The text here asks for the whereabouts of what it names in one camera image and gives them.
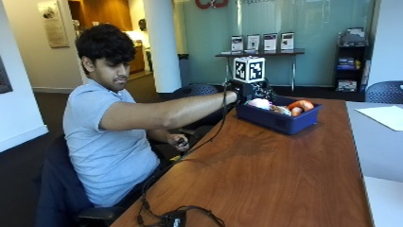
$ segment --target blue plastic basket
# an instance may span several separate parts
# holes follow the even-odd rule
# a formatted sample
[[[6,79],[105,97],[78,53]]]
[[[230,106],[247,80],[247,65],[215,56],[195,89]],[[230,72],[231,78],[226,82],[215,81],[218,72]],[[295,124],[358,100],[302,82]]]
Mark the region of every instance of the blue plastic basket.
[[[275,106],[287,106],[296,99],[284,96],[276,96],[272,104]],[[314,103],[314,109],[303,112],[298,116],[288,116],[272,111],[263,110],[250,105],[237,105],[237,115],[239,118],[286,134],[295,134],[308,126],[316,124],[318,111],[320,105]]]

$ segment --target hand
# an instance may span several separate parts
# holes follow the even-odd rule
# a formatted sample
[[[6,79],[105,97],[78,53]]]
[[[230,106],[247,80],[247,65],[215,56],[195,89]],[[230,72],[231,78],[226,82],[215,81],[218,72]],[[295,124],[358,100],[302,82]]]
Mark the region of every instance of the hand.
[[[167,136],[167,143],[179,151],[189,149],[187,138],[183,134],[170,134]]]

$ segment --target white pillar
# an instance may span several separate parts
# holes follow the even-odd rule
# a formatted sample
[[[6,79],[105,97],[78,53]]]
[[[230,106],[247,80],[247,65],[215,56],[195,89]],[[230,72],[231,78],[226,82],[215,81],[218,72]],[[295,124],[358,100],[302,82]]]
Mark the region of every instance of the white pillar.
[[[145,0],[143,10],[154,69],[154,88],[159,94],[169,94],[181,86],[171,1]]]

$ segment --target framed picture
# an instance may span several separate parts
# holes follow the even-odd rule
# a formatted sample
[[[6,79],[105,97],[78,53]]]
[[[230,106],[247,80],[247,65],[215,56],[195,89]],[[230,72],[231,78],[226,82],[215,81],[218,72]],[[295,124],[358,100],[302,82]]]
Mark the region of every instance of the framed picture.
[[[58,1],[40,2],[37,3],[37,9],[50,47],[68,47],[66,34],[60,16]]]
[[[247,45],[247,50],[258,50],[259,49],[259,40],[261,40],[261,35],[249,35],[249,45]]]
[[[264,51],[276,49],[276,33],[268,33],[263,35]]]
[[[230,51],[242,51],[243,50],[243,39],[242,36],[230,37]]]
[[[294,32],[280,34],[280,49],[294,49]]]
[[[12,85],[8,77],[8,72],[5,71],[2,60],[0,57],[0,94],[4,94],[6,92],[12,92]]]

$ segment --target sheet of paper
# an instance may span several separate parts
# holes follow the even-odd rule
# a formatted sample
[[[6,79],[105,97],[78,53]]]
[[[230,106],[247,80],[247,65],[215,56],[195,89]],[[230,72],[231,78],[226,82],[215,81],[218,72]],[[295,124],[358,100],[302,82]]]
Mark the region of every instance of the sheet of paper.
[[[403,109],[396,106],[355,109],[395,131],[403,131]]]

